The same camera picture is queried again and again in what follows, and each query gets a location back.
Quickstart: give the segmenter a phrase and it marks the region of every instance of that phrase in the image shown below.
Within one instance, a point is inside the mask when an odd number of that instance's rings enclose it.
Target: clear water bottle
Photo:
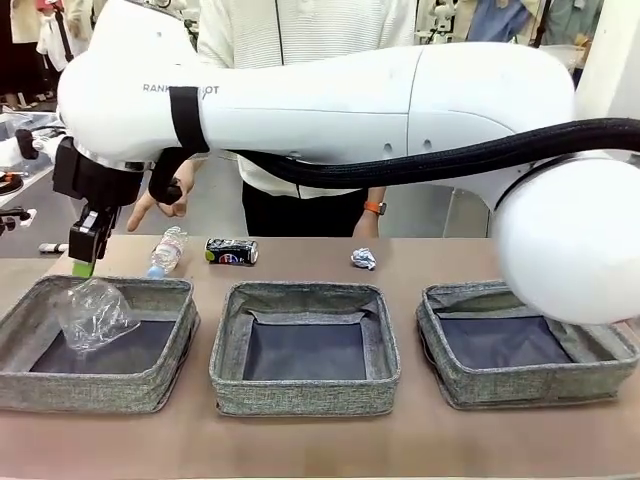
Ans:
[[[151,253],[151,268],[147,276],[163,278],[176,268],[187,245],[187,239],[187,232],[183,232],[180,227],[171,227],[164,232],[162,240]]]

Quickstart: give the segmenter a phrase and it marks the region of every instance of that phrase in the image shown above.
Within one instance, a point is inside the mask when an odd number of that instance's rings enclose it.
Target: white robotic arm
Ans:
[[[574,92],[555,59],[502,44],[216,69],[202,63],[176,18],[137,0],[110,0],[88,52],[65,70],[58,99],[70,137],[59,148],[54,189],[89,201],[69,253],[91,263],[151,165],[150,191],[165,202],[178,194],[169,191],[177,166],[209,149],[329,169],[370,161],[382,161],[381,171],[400,168],[389,161],[568,122]],[[549,157],[498,170],[476,164],[474,174],[437,183],[472,191],[491,209],[500,201],[498,256],[521,300],[574,323],[639,314],[631,285],[640,281],[640,172],[598,153],[568,163]],[[607,182],[629,188],[602,195]],[[620,205],[623,214],[611,212]]]

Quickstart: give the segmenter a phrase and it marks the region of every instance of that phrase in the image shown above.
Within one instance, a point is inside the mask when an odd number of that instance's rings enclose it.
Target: fabric basket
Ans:
[[[221,413],[388,413],[400,361],[382,293],[368,285],[235,285],[209,373]]]
[[[50,314],[53,295],[81,278],[39,280],[0,321],[0,408],[148,413],[166,402],[199,324],[182,280],[104,278],[140,326],[86,356],[71,350]]]
[[[640,356],[625,327],[545,319],[503,282],[427,288],[417,318],[441,391],[460,409],[610,400]]]

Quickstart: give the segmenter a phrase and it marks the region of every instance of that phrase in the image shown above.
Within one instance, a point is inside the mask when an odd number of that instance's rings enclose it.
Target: crumpled plastic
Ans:
[[[95,351],[140,326],[120,290],[97,278],[65,290],[51,307],[67,345],[79,353]]]
[[[376,259],[368,248],[359,248],[351,254],[351,261],[358,268],[366,268],[374,270],[376,268]]]

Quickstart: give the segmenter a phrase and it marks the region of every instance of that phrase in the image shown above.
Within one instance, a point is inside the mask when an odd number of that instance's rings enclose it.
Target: soda can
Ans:
[[[210,238],[204,249],[209,263],[223,265],[253,265],[258,260],[258,242]]]

